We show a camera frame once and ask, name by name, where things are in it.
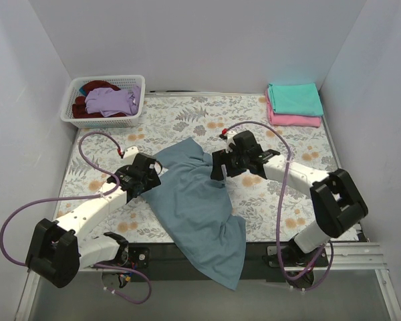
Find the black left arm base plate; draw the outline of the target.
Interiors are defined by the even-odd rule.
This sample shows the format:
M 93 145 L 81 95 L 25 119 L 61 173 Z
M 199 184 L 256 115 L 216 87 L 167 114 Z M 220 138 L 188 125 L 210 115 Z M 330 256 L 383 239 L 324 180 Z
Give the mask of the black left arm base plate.
M 150 263 L 150 248 L 131 245 L 127 247 L 118 259 L 118 266 L 135 270 L 146 269 Z

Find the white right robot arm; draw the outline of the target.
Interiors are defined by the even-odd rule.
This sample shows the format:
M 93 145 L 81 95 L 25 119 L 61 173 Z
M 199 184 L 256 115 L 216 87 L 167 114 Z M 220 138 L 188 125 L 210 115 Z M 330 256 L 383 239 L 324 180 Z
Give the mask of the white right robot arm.
M 249 171 L 263 179 L 282 182 L 309 196 L 315 220 L 295 235 L 281 253 L 284 259 L 300 263 L 321 245 L 339 238 L 368 214 L 368 207 L 349 172 L 321 171 L 289 162 L 276 150 L 263 150 L 249 130 L 223 130 L 226 148 L 213 153 L 211 179 L 222 181 Z

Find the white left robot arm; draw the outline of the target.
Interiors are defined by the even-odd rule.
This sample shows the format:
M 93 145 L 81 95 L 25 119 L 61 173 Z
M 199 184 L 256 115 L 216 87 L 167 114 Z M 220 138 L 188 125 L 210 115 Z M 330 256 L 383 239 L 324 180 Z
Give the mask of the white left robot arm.
M 84 268 L 97 263 L 122 266 L 128 262 L 129 243 L 114 232 L 87 240 L 86 236 L 111 212 L 160 185 L 156 159 L 136 147 L 124 154 L 124 165 L 89 199 L 70 213 L 42 219 L 33 232 L 26 266 L 57 288 L 67 286 Z

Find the blue-grey t-shirt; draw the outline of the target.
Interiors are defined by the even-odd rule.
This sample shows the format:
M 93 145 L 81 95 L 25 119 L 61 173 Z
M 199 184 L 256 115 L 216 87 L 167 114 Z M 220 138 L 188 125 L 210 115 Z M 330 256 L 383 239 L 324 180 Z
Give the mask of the blue-grey t-shirt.
M 210 178 L 212 156 L 187 138 L 155 157 L 166 171 L 143 199 L 199 272 L 236 290 L 245 260 L 246 223 L 233 215 L 225 182 Z

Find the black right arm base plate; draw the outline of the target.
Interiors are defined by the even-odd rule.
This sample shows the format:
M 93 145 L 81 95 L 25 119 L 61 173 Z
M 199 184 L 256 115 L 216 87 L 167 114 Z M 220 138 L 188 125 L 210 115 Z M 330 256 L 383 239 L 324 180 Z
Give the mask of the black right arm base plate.
M 309 253 L 296 253 L 292 249 L 288 249 L 286 244 L 281 246 L 281 257 L 285 268 L 305 268 L 313 261 L 313 257 L 316 253 L 316 249 Z M 262 256 L 262 260 L 267 266 L 278 268 L 277 247 L 275 245 L 268 246 L 266 254 Z M 327 267 L 328 264 L 329 259 L 327 258 L 326 251 L 323 249 L 318 258 L 314 261 L 313 267 L 324 268 Z

